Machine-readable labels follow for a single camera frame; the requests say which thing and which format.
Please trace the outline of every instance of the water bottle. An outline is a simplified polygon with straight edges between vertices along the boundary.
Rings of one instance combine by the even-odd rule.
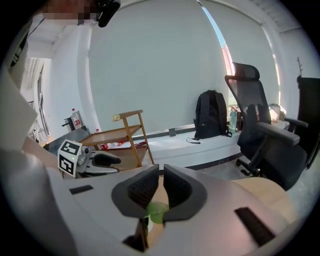
[[[231,111],[230,112],[230,119],[229,119],[229,132],[235,133],[237,127],[237,112]]]

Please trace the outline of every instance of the black headphones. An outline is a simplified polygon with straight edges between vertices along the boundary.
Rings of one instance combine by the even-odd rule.
[[[104,28],[115,15],[121,4],[119,0],[97,0],[97,14],[95,21],[100,28]]]

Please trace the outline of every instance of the person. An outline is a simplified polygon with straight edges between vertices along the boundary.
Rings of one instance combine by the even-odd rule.
[[[45,19],[49,20],[83,20],[93,13],[95,6],[96,0],[49,0],[33,16],[43,13]],[[0,129],[0,148],[22,149],[25,153],[39,158],[46,168],[58,170],[57,156],[27,136],[37,114],[23,97],[18,95],[25,70],[33,16],[15,37],[1,67],[0,108],[6,111],[0,113],[0,119],[5,124]]]

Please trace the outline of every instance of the black backpack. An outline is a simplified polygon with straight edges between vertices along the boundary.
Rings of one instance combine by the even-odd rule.
[[[227,106],[222,93],[207,90],[202,93],[195,109],[195,138],[206,139],[219,135],[232,137],[227,130]]]

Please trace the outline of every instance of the black office chair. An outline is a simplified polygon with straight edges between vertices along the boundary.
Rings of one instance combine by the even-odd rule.
[[[288,131],[300,137],[299,146],[307,154],[306,168],[314,162],[320,147],[320,79],[297,78],[299,88],[298,120],[308,123],[308,128],[289,126]]]
[[[241,170],[246,176],[264,175],[288,190],[304,170],[307,153],[298,145],[300,137],[297,134],[271,125],[259,71],[251,65],[233,64],[235,75],[226,75],[225,81],[243,117],[243,128],[237,144],[241,152],[251,160],[248,164],[238,159],[236,165],[247,169]],[[308,127],[303,121],[288,121],[297,126]]]

